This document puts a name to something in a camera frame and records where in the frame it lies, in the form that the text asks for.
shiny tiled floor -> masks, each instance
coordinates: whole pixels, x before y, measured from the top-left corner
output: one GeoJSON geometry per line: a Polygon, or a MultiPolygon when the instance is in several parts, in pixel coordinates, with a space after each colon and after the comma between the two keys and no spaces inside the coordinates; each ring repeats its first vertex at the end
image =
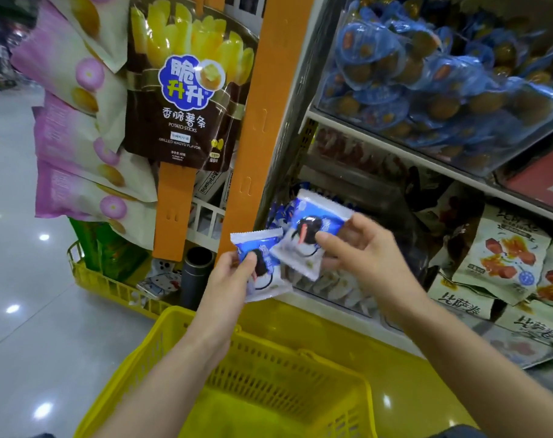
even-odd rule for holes
{"type": "Polygon", "coordinates": [[[71,437],[152,321],[73,284],[65,217],[33,217],[36,90],[0,92],[0,438],[71,437]]]}

